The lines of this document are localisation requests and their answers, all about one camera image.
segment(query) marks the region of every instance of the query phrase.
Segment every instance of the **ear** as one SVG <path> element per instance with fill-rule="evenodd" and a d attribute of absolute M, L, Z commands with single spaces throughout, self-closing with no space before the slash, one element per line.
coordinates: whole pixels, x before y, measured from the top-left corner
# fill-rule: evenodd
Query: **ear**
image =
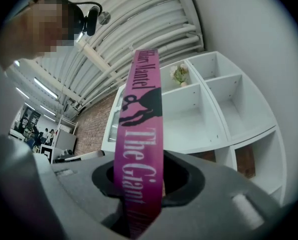
<path fill-rule="evenodd" d="M 43 4 L 45 0 L 30 0 L 28 5 L 33 6 L 34 4 Z"/>

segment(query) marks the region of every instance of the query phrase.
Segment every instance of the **gray wall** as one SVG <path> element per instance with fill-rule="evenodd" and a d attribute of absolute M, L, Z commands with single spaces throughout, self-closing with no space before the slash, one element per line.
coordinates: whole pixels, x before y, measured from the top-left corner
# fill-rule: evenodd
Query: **gray wall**
<path fill-rule="evenodd" d="M 279 124 L 287 161 L 285 203 L 298 198 L 298 29 L 277 0 L 194 0 L 207 50 L 258 86 Z"/>

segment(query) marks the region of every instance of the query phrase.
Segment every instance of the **pink book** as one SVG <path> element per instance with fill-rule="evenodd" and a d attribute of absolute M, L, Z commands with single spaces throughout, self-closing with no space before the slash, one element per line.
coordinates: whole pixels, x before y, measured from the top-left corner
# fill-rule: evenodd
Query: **pink book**
<path fill-rule="evenodd" d="M 161 211 L 163 117 L 158 51 L 137 50 L 124 90 L 114 155 L 130 236 L 136 239 Z"/>

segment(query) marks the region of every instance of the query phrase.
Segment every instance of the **ceiling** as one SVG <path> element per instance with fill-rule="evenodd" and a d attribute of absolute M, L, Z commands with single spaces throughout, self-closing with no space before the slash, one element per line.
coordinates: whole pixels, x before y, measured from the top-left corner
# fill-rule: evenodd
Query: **ceiling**
<path fill-rule="evenodd" d="M 73 120 L 83 108 L 88 109 L 124 84 L 136 49 L 158 49 L 163 65 L 204 49 L 192 0 L 70 1 L 98 2 L 110 13 L 111 20 L 106 25 L 98 23 L 94 36 L 84 35 L 72 47 L 36 60 L 22 59 L 19 66 L 14 64 L 7 71 L 15 86 L 29 96 L 26 102 L 56 121 L 62 115 Z M 91 7 L 80 6 L 84 15 Z M 58 99 L 37 85 L 34 78 Z"/>

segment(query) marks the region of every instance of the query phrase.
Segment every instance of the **neck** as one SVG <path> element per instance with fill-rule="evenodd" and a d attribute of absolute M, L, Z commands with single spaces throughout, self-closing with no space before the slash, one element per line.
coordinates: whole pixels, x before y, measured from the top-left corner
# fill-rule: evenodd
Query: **neck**
<path fill-rule="evenodd" d="M 0 32 L 0 65 L 6 70 L 14 61 L 25 58 L 28 39 L 27 15 L 21 13 L 7 22 Z"/>

